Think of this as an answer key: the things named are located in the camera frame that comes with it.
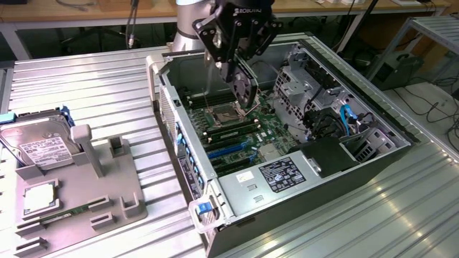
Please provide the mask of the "silver metal disk bay cage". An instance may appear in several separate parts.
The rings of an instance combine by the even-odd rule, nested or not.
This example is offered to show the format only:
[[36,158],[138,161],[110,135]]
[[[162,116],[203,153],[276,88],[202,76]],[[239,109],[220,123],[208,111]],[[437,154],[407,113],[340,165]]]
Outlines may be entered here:
[[319,68],[284,66],[280,68],[274,86],[274,109],[282,126],[294,139],[304,143],[332,127],[342,136],[342,123],[326,114],[334,101],[343,93],[339,81]]

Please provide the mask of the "CPU socket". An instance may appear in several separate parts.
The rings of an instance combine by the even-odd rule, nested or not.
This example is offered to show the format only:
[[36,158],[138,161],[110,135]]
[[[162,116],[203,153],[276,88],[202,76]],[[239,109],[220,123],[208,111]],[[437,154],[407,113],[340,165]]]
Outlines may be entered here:
[[210,115],[214,118],[215,127],[227,126],[246,119],[238,110],[236,104],[232,102],[212,107]]

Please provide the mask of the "wooden desk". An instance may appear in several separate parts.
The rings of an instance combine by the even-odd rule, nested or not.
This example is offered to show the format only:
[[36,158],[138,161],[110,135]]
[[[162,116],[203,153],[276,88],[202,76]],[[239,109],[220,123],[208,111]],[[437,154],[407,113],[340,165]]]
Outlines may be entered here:
[[[326,16],[364,13],[370,0],[347,6],[342,3],[316,3],[314,0],[276,0],[272,11],[276,17]],[[451,6],[446,0],[433,0],[430,4],[401,6],[391,0],[378,0],[372,13],[438,12]],[[103,26],[124,24],[130,11],[102,11],[95,5],[86,11],[62,6],[55,0],[30,0],[26,5],[0,5],[0,32],[55,27]],[[175,0],[152,0],[152,8],[138,12],[138,23],[175,22],[178,7]]]

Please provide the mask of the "installed RAM stick with label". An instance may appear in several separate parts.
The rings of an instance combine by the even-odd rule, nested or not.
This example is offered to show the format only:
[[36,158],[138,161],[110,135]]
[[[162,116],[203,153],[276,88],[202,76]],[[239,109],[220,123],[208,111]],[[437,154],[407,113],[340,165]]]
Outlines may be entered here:
[[259,131],[262,128],[260,124],[256,125],[248,125],[248,126],[243,126],[239,128],[232,128],[232,129],[227,129],[219,132],[208,132],[207,133],[207,142],[210,144],[227,140],[230,138],[235,138],[243,135],[247,135],[250,133],[254,133],[256,131]]

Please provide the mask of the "blue expansion slot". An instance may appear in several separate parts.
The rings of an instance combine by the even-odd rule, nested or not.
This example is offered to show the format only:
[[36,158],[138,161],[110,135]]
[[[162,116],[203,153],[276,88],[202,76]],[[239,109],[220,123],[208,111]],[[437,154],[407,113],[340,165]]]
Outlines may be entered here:
[[235,153],[235,152],[239,152],[242,150],[244,150],[244,148],[248,146],[248,142],[243,142],[240,144],[236,144],[236,145],[231,145],[220,150],[216,150],[211,153],[207,154],[207,157],[210,159],[214,159],[214,158],[218,158],[220,156],[224,156],[227,154],[231,154],[231,153]]

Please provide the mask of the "silver chipset heatsink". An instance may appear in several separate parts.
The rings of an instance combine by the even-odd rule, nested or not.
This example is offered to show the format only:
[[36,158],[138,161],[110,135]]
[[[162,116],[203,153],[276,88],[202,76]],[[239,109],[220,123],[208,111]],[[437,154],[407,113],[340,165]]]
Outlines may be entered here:
[[258,153],[266,161],[270,161],[284,156],[287,154],[287,151],[284,151],[275,144],[267,144],[258,149]]

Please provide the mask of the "blue disk carrier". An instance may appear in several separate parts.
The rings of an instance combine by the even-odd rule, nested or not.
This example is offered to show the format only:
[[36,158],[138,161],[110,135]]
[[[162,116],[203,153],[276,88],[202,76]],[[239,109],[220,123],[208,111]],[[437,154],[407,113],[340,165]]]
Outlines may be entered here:
[[75,125],[74,119],[71,117],[70,108],[66,105],[63,105],[62,107],[56,107],[54,109],[20,114],[15,113],[14,111],[10,111],[8,113],[0,114],[0,125],[19,123],[22,121],[47,118],[58,115],[60,115],[66,119],[70,126]]

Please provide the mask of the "grey power supply with label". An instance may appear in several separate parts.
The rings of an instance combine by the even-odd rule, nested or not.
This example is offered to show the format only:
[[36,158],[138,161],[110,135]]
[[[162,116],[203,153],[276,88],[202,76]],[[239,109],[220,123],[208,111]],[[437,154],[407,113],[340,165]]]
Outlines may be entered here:
[[223,176],[219,183],[234,215],[243,218],[304,193],[323,179],[296,151]]

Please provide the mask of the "grey parts rack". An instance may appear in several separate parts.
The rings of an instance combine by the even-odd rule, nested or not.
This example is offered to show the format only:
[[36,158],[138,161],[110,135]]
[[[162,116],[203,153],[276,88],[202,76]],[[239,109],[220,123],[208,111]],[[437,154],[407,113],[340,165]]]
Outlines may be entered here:
[[[70,165],[42,170],[16,167],[14,258],[42,258],[100,234],[146,218],[144,195],[128,141],[112,137],[94,146],[88,125],[71,128],[71,139],[83,148]],[[27,189],[55,186],[55,206],[24,214]],[[90,210],[43,225],[40,219],[82,205]]]

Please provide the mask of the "hard disk with white label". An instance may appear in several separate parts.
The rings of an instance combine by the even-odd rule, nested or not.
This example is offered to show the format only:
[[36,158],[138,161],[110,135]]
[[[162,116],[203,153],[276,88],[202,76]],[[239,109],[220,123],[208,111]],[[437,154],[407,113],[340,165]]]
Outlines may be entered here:
[[70,165],[82,147],[71,139],[71,123],[66,115],[16,118],[0,125],[0,143],[23,167],[36,165],[50,170]]

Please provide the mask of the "open black PC case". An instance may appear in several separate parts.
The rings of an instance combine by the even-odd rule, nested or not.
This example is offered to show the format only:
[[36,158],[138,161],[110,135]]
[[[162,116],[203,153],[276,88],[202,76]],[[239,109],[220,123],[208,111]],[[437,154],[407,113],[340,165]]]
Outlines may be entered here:
[[[219,77],[218,67],[204,66],[203,51],[151,56],[147,70],[150,76],[158,80],[155,113],[160,116],[159,121],[164,128],[192,226],[211,257],[255,241],[275,244],[279,237],[294,235],[303,225],[318,220],[324,208],[370,184],[403,158],[418,141],[382,91],[316,37],[282,37],[248,66],[258,77],[259,92],[274,91],[279,71],[284,66],[310,69],[320,67],[339,81],[343,93],[328,108],[334,113],[326,115],[342,123],[344,134],[334,134],[334,128],[328,126],[324,133],[308,141],[338,138],[359,165],[331,176],[320,177],[323,183],[304,193],[268,209],[238,218],[219,183],[222,177],[216,175],[206,156],[188,119],[184,101],[180,99],[184,94],[204,96],[231,91]],[[298,145],[286,155],[302,152]],[[307,161],[319,174],[320,168],[314,159]],[[211,203],[214,209],[198,215],[195,208],[199,203],[206,202]]]

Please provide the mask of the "silver CPU chip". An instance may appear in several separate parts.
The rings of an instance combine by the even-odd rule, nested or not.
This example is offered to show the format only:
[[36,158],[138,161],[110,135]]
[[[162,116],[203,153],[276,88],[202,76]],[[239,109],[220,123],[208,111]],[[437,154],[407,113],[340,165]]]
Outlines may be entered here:
[[52,184],[43,184],[27,189],[24,195],[24,214],[52,206],[55,206],[55,186]]

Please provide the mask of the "green RAM stick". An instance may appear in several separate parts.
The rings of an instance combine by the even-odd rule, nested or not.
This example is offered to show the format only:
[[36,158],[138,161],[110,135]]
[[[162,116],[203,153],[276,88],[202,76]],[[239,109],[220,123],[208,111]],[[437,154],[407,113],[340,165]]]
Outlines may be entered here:
[[79,206],[79,207],[76,207],[76,208],[74,208],[74,209],[71,209],[68,211],[63,211],[63,212],[60,212],[60,213],[58,213],[58,214],[55,214],[52,216],[48,216],[48,217],[40,219],[40,223],[43,225],[50,224],[50,223],[52,223],[55,221],[59,221],[62,219],[70,218],[72,216],[76,216],[76,215],[87,212],[88,210],[90,210],[90,205],[82,205],[82,206]]

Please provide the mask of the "metal slat shelf frame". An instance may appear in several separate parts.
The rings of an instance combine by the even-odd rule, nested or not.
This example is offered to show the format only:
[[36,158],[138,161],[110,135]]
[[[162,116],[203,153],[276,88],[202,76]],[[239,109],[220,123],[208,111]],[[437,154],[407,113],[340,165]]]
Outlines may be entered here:
[[381,59],[370,66],[366,78],[371,81],[379,72],[385,58],[394,52],[407,31],[414,29],[421,36],[427,36],[459,56],[459,12],[447,16],[411,17],[385,49]]

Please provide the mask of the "black plastic air duct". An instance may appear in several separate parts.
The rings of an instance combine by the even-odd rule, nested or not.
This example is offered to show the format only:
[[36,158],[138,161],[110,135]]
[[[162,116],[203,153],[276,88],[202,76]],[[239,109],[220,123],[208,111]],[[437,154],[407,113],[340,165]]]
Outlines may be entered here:
[[307,159],[314,159],[322,178],[359,165],[338,138],[320,138],[298,145]]

